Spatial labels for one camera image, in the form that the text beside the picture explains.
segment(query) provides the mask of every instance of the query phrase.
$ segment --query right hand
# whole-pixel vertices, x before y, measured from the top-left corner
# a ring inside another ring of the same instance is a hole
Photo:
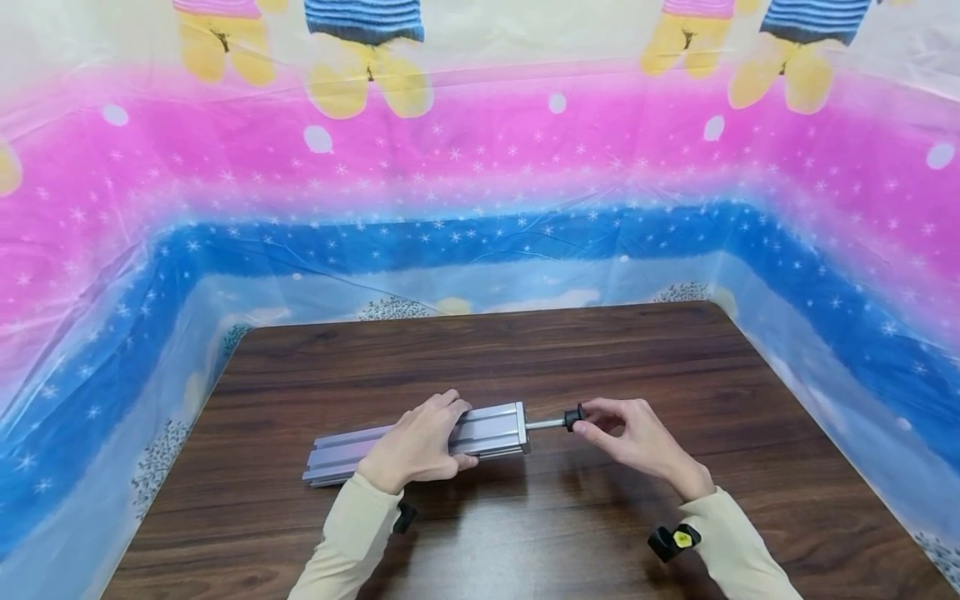
[[[584,412],[573,431],[617,463],[667,480],[684,502],[716,492],[707,468],[677,444],[646,400],[596,398],[584,403]],[[611,435],[619,426],[623,433]]]

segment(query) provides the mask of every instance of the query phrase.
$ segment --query yellow sticker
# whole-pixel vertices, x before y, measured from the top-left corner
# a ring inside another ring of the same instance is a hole
[[[693,545],[693,538],[682,531],[673,532],[673,541],[681,548],[689,548]]]

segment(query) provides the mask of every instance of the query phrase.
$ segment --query striped blue shirt print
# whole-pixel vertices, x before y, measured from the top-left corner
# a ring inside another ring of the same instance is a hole
[[[873,0],[773,0],[764,26],[789,27],[820,34],[853,33]]]
[[[396,37],[423,41],[420,0],[304,0],[311,33],[377,45]]]

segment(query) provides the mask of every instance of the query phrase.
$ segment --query white dot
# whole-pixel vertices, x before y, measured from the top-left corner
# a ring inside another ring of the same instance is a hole
[[[333,138],[319,125],[311,125],[303,130],[303,141],[310,152],[320,155],[333,152]]]
[[[550,94],[550,101],[547,102],[547,105],[550,107],[550,112],[560,114],[566,110],[566,96],[560,92]]]
[[[713,117],[710,117],[710,120],[707,121],[707,125],[704,127],[704,139],[708,142],[715,142],[720,139],[720,134],[723,133],[723,128],[726,125],[726,121],[719,114]]]
[[[943,169],[953,160],[954,154],[956,150],[953,144],[947,144],[947,142],[936,144],[930,148],[930,152],[926,153],[926,166],[935,170]]]
[[[127,122],[130,121],[130,116],[125,110],[116,106],[116,105],[106,105],[101,114],[104,115],[104,119],[107,120],[111,125],[116,125],[117,127],[122,127],[127,125]]]

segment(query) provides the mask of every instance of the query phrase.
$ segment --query blue stripe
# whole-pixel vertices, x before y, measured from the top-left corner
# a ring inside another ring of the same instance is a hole
[[[870,0],[774,0],[763,22],[815,32],[849,32],[859,28],[869,8]]]
[[[544,234],[546,226],[563,235]],[[450,241],[453,233],[461,235],[456,243]],[[4,459],[0,498],[5,503],[0,512],[0,558],[55,510],[84,476],[140,397],[187,297],[204,276],[339,277],[543,257],[609,261],[626,255],[656,260],[720,250],[750,265],[811,323],[864,388],[908,419],[933,452],[960,469],[955,435],[960,426],[956,402],[960,372],[945,351],[925,345],[881,301],[781,228],[774,215],[745,204],[609,208],[587,215],[552,211],[367,225],[364,230],[346,225],[206,223],[179,228],[159,240],[145,271],[132,279],[121,299],[125,310],[114,311],[102,323],[102,335],[64,358],[47,380],[45,396],[24,402],[36,393],[24,391],[20,395],[24,397],[15,399],[26,408],[0,431]],[[598,263],[598,268],[604,264],[608,263]],[[839,303],[831,306],[832,300]],[[143,307],[149,314],[141,312]],[[865,352],[873,362],[865,362]],[[78,376],[81,371],[87,373]],[[101,411],[96,420],[85,416],[92,406]],[[34,423],[39,427],[32,428]],[[36,466],[30,471],[16,469],[15,457],[26,453],[36,456]],[[56,486],[36,493],[38,473],[56,481]]]
[[[323,15],[323,14],[307,14],[307,20],[313,21],[315,23],[326,23],[328,25],[337,25],[340,27],[357,27],[360,29],[375,29],[377,31],[384,30],[397,30],[397,29],[413,29],[420,26],[420,20],[417,18],[408,18],[408,19],[397,19],[393,21],[385,20],[369,20],[365,18],[351,18],[344,15]]]
[[[347,27],[410,28],[420,25],[420,2],[328,2],[306,0],[308,19]]]

